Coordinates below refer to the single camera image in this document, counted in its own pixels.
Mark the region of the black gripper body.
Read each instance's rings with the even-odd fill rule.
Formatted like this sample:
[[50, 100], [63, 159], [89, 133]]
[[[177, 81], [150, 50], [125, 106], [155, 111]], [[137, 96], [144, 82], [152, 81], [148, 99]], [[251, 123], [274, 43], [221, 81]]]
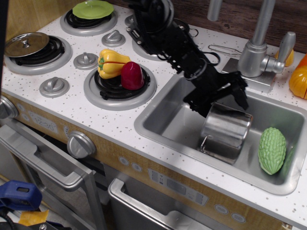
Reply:
[[219, 73], [210, 65], [193, 74], [185, 72], [184, 77], [195, 86], [195, 89], [183, 99], [188, 104], [189, 102], [213, 104], [219, 99], [232, 95], [232, 88], [247, 87], [239, 71]]

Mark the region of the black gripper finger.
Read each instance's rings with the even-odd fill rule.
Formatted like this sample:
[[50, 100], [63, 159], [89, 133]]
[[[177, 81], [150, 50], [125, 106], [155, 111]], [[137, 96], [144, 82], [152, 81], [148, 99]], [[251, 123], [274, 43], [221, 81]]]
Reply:
[[244, 110], [248, 109], [247, 96], [245, 93], [245, 88], [232, 88], [232, 95], [235, 102], [242, 107]]
[[207, 117], [212, 104], [211, 103], [197, 103], [197, 102], [189, 102], [190, 105], [190, 109], [192, 111], [197, 112], [198, 114], [200, 114], [203, 117]]

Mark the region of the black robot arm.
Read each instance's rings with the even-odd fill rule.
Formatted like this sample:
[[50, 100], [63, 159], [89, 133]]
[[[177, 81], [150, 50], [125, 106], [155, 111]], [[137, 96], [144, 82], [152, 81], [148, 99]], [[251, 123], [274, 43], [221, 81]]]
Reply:
[[243, 109], [248, 108], [247, 83], [240, 72], [219, 73], [186, 30], [174, 21], [169, 0], [129, 0], [134, 21], [128, 33], [142, 49], [167, 61], [177, 73], [183, 72], [195, 89], [183, 101], [206, 117], [213, 102], [228, 95]]

